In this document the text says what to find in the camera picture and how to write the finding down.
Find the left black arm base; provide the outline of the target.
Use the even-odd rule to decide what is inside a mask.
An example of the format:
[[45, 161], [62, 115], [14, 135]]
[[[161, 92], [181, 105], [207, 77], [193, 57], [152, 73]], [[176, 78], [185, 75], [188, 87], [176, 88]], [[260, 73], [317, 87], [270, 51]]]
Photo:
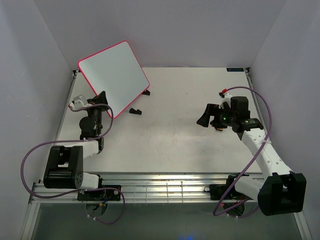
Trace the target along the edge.
[[99, 190], [99, 191], [85, 191], [84, 193], [78, 193], [78, 201], [105, 201], [109, 199], [110, 201], [120, 201], [121, 194], [119, 191], [122, 190], [121, 185], [102, 185], [102, 188], [113, 188], [117, 190]]

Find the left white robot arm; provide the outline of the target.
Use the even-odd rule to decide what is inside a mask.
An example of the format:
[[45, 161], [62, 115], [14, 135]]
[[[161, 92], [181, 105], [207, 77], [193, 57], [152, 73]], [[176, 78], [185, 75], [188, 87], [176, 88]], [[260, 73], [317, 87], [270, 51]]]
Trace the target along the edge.
[[107, 104], [105, 91], [93, 98], [79, 95], [73, 99], [69, 105], [72, 111], [87, 112], [87, 116], [79, 121], [81, 141], [51, 147], [43, 177], [47, 189], [88, 190], [95, 200], [106, 195], [106, 187], [99, 183], [100, 177], [84, 172], [84, 159], [104, 149], [102, 115], [108, 110]]

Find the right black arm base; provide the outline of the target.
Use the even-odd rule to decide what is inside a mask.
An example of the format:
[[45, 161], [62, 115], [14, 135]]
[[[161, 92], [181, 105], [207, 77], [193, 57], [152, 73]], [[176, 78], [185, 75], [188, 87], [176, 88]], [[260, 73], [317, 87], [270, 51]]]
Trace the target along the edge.
[[[223, 196], [227, 188], [226, 184], [209, 184], [203, 188], [203, 192], [209, 194], [210, 200], [217, 201]], [[242, 201], [250, 198], [232, 189], [224, 199]]]

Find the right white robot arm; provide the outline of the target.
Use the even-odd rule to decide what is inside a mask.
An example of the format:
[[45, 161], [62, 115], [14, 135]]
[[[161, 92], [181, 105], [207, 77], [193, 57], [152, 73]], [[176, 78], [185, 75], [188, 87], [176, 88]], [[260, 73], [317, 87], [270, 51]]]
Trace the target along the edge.
[[249, 100], [245, 96], [225, 96], [221, 104], [209, 103], [196, 122], [216, 130], [228, 127], [250, 150], [263, 175], [263, 181], [251, 178], [245, 171], [231, 174], [221, 195], [237, 199], [240, 195], [256, 201], [266, 216], [299, 213], [303, 210], [307, 180], [302, 173], [294, 173], [268, 141], [262, 123], [251, 117]]

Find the pink framed whiteboard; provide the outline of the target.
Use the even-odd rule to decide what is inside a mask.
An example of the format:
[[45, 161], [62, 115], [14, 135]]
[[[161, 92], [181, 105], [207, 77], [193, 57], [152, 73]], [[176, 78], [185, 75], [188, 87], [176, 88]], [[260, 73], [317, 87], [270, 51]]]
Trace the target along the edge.
[[113, 110], [113, 115], [108, 114], [113, 119], [150, 87], [147, 75], [126, 40], [79, 60], [77, 66], [96, 95], [105, 92]]

